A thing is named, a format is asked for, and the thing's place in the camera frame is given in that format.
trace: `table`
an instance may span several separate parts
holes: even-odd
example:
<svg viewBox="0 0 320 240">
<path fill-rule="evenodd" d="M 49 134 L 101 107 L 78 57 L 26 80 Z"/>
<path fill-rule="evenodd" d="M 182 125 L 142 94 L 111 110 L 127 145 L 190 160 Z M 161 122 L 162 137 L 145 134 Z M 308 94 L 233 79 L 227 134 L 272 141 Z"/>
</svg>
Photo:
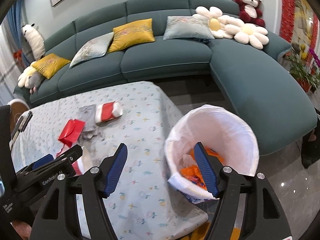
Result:
<svg viewBox="0 0 320 240">
<path fill-rule="evenodd" d="M 112 156 L 120 143 L 128 147 L 128 159 L 116 191 L 104 201 L 118 239 L 177 239 L 208 219 L 167 183 L 169 171 L 164 140 L 182 117 L 164 92 L 151 82 L 136 82 L 94 90 L 33 108 L 33 117 L 12 149 L 16 171 L 62 147 L 57 140 L 67 120 L 78 108 L 119 101 L 122 117 L 98 126 L 92 139 L 82 139 L 89 155 L 85 171 Z M 82 233 L 90 237 L 81 195 L 77 196 Z"/>
</svg>

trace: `sofa armrest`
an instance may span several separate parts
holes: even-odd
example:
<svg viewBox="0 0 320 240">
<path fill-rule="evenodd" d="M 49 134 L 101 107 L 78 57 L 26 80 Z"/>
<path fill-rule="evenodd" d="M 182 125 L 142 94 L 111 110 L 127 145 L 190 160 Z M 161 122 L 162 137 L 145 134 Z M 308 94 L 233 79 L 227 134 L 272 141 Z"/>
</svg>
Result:
<svg viewBox="0 0 320 240">
<path fill-rule="evenodd" d="M 30 89 L 27 89 L 25 87 L 20 88 L 18 86 L 16 86 L 14 88 L 13 94 L 20 99 L 25 100 L 25 102 L 31 106 L 31 102 L 30 102 Z"/>
<path fill-rule="evenodd" d="M 292 46 L 285 39 L 273 32 L 269 32 L 268 38 L 270 40 L 269 44 L 264 46 L 263 51 L 276 62 L 279 62 L 280 58 L 292 49 Z"/>
</svg>

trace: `blue curtain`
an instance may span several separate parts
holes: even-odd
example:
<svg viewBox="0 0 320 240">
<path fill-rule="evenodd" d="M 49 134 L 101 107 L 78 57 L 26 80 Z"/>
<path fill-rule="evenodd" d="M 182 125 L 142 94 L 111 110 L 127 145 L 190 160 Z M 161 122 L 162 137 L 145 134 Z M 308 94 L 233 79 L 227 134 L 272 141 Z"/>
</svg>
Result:
<svg viewBox="0 0 320 240">
<path fill-rule="evenodd" d="M 12 33 L 13 39 L 19 47 L 22 49 L 21 39 L 22 39 L 22 32 L 21 32 L 21 7 L 22 7 L 22 0 L 16 0 L 12 7 L 10 8 L 7 19 L 9 23 L 9 28 Z M 24 53 L 21 55 L 22 62 L 25 67 L 30 66 L 30 63 Z"/>
</svg>

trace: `plush toy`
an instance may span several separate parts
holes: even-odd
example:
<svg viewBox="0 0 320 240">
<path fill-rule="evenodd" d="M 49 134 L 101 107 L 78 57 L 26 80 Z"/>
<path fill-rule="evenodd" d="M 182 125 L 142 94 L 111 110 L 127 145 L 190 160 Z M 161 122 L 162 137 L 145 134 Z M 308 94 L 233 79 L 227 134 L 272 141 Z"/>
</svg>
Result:
<svg viewBox="0 0 320 240">
<path fill-rule="evenodd" d="M 196 14 L 193 17 L 206 17 L 209 21 L 209 28 L 212 35 L 217 39 L 233 39 L 233 35 L 225 32 L 224 27 L 228 15 L 222 15 L 223 12 L 217 7 L 210 7 L 209 10 L 203 6 L 196 8 Z"/>
<path fill-rule="evenodd" d="M 30 94 L 33 94 L 40 87 L 43 80 L 45 80 L 45 77 L 36 71 L 27 78 L 25 87 L 30 89 Z"/>
<path fill-rule="evenodd" d="M 269 43 L 269 38 L 266 36 L 268 31 L 265 28 L 251 23 L 245 24 L 242 20 L 234 17 L 228 18 L 225 31 L 229 35 L 234 35 L 234 39 L 239 43 L 250 43 L 256 49 L 263 49 L 263 45 Z"/>
<path fill-rule="evenodd" d="M 262 16 L 262 12 L 258 9 L 261 0 L 235 0 L 240 6 L 240 19 L 245 23 L 253 23 L 261 27 L 265 27 L 265 22 L 258 17 Z"/>
<path fill-rule="evenodd" d="M 26 24 L 22 26 L 21 30 L 31 47 L 33 57 L 35 60 L 39 60 L 45 54 L 44 38 L 33 26 L 35 26 L 34 23 L 32 25 Z"/>
<path fill-rule="evenodd" d="M 27 67 L 23 73 L 18 77 L 18 87 L 23 88 L 26 84 L 27 78 L 32 76 L 32 74 L 36 72 L 36 69 L 29 66 Z"/>
<path fill-rule="evenodd" d="M 27 67 L 18 78 L 18 87 L 30 89 L 30 94 L 33 94 L 45 79 L 45 77 L 32 66 L 33 63 L 35 62 L 32 62 L 31 66 Z"/>
</svg>

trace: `floor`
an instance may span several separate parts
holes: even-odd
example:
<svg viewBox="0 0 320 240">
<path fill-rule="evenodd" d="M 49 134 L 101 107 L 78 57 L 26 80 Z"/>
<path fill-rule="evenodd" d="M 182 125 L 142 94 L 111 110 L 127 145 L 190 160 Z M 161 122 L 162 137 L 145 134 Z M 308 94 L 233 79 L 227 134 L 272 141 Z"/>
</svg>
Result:
<svg viewBox="0 0 320 240">
<path fill-rule="evenodd" d="M 154 80 L 153 82 L 170 97 L 183 114 L 204 104 L 231 110 L 217 85 L 206 82 L 210 76 L 192 76 Z M 260 157 L 258 172 L 263 172 L 275 190 L 292 231 L 293 239 L 299 239 L 320 209 L 320 161 L 307 170 L 301 164 L 301 140 L 268 156 Z M 241 198 L 239 210 L 243 209 Z M 206 203 L 212 218 L 216 201 Z"/>
</svg>

